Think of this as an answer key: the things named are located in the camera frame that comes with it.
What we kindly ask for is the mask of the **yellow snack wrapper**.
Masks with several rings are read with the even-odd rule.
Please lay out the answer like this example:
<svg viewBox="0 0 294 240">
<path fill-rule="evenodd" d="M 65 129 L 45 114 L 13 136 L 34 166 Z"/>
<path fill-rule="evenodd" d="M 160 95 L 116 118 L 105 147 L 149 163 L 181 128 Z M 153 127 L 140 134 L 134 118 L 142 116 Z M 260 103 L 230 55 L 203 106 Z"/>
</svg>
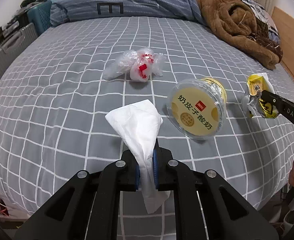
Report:
<svg viewBox="0 0 294 240">
<path fill-rule="evenodd" d="M 242 110 L 246 117 L 252 118 L 254 116 L 254 111 L 256 111 L 263 118 L 277 118 L 279 113 L 276 107 L 261 98 L 264 90 L 274 93 L 274 88 L 269 81 L 267 73 L 250 75 L 246 85 L 247 89 L 241 101 Z"/>
</svg>

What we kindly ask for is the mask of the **patterned pillow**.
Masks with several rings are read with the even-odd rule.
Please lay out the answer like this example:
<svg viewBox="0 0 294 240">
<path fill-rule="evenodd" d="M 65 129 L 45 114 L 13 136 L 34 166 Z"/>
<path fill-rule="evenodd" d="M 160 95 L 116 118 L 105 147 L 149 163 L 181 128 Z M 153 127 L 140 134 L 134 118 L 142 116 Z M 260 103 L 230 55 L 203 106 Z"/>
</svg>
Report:
<svg viewBox="0 0 294 240">
<path fill-rule="evenodd" d="M 255 2 L 254 0 L 241 0 L 244 2 L 247 6 L 249 6 L 254 15 L 257 19 L 259 19 L 261 22 L 263 22 L 268 27 L 268 37 L 274 41 L 277 45 L 281 44 L 281 39 L 276 27 L 276 24 L 272 20 L 269 13 L 264 9 L 262 5 Z"/>
</svg>

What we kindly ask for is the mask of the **blue striped duvet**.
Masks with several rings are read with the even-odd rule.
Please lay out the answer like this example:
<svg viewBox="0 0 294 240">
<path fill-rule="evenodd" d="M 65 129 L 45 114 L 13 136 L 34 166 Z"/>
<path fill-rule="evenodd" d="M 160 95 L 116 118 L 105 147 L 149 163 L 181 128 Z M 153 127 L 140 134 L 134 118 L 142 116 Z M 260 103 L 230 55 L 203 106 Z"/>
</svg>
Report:
<svg viewBox="0 0 294 240">
<path fill-rule="evenodd" d="M 205 24 L 196 0 L 54 0 L 52 26 L 106 17 L 164 17 Z"/>
</svg>

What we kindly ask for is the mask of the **brown fleece blanket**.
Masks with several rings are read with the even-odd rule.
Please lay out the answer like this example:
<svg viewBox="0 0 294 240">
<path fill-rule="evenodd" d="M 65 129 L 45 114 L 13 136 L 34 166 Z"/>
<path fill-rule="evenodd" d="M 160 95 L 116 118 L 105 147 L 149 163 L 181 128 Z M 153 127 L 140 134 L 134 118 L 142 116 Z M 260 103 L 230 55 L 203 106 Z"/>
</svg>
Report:
<svg viewBox="0 0 294 240">
<path fill-rule="evenodd" d="M 241 0 L 196 0 L 214 35 L 250 55 L 269 70 L 283 56 L 279 44 L 269 38 L 268 26 L 256 18 Z"/>
</svg>

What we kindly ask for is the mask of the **grey checked bed sheet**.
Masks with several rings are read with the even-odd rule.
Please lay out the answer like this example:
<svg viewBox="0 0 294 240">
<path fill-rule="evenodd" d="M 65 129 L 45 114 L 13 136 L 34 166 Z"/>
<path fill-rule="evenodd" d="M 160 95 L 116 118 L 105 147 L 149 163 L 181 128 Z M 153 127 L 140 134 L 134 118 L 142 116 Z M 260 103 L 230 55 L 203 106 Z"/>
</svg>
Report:
<svg viewBox="0 0 294 240">
<path fill-rule="evenodd" d="M 103 78 L 122 53 L 145 47 L 167 57 L 162 76 Z M 0 80 L 0 192 L 10 208 L 33 215 L 78 171 L 101 171 L 126 150 L 106 114 L 150 100 L 163 119 L 161 147 L 192 170 L 216 171 L 261 209 L 288 182 L 294 125 L 283 116 L 246 117 L 246 82 L 258 73 L 267 73 L 274 92 L 294 102 L 294 80 L 282 66 L 267 70 L 196 22 L 114 17 L 50 28 Z M 171 122 L 167 101 L 177 83 L 204 77 L 226 90 L 227 112 L 222 129 L 198 141 Z"/>
</svg>

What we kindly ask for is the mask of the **yellow yogurt cup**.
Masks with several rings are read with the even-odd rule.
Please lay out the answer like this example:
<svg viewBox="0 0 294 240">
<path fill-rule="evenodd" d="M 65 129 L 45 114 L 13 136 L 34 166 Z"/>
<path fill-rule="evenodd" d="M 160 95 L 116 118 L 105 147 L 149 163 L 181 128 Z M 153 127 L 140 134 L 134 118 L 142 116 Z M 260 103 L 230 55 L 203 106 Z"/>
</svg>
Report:
<svg viewBox="0 0 294 240">
<path fill-rule="evenodd" d="M 167 101 L 167 113 L 175 127 L 194 140 L 214 137 L 226 119 L 227 93 L 210 77 L 177 83 Z"/>
</svg>

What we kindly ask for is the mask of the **clear red-printed plastic bag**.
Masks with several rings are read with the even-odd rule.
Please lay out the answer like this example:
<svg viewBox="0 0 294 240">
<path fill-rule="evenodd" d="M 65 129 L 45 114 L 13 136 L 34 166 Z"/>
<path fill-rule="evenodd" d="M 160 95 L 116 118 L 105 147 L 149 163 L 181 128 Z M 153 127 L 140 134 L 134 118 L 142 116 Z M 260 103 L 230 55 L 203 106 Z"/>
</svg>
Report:
<svg viewBox="0 0 294 240">
<path fill-rule="evenodd" d="M 147 82 L 152 75 L 163 75 L 166 59 L 163 53 L 155 54 L 149 47 L 127 50 L 105 68 L 102 76 L 112 80 L 128 73 L 132 81 Z"/>
</svg>

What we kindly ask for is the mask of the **grey suitcase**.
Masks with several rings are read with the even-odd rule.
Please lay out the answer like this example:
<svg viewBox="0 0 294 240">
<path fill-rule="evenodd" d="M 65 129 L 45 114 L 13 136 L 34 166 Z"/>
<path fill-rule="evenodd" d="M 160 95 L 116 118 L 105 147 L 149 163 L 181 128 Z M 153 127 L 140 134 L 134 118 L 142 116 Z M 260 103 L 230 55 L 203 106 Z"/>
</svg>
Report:
<svg viewBox="0 0 294 240">
<path fill-rule="evenodd" d="M 16 31 L 0 46 L 0 79 L 12 62 L 38 37 L 33 23 Z"/>
</svg>

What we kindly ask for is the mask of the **white tissue paper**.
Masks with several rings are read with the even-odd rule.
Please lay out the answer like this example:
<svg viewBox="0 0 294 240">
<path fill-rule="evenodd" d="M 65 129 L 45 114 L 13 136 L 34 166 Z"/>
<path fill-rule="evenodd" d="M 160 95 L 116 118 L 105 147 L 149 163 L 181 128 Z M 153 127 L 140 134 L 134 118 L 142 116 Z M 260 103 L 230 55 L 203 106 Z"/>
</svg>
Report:
<svg viewBox="0 0 294 240">
<path fill-rule="evenodd" d="M 110 111 L 105 119 L 118 133 L 139 165 L 140 183 L 144 204 L 152 214 L 170 196 L 169 191 L 159 192 L 155 186 L 153 155 L 161 115 L 150 100 L 132 103 Z"/>
</svg>

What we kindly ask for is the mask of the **teal suitcase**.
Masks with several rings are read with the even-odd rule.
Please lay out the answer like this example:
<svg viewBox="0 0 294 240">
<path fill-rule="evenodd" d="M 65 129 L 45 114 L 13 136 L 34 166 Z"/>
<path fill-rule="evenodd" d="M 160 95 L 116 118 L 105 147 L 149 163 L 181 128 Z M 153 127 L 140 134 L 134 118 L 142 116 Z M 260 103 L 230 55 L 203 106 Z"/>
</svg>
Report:
<svg viewBox="0 0 294 240">
<path fill-rule="evenodd" d="M 40 36 L 51 27 L 50 13 L 52 3 L 56 0 L 47 0 L 34 5 L 27 11 L 29 23 L 33 23 L 36 33 Z"/>
</svg>

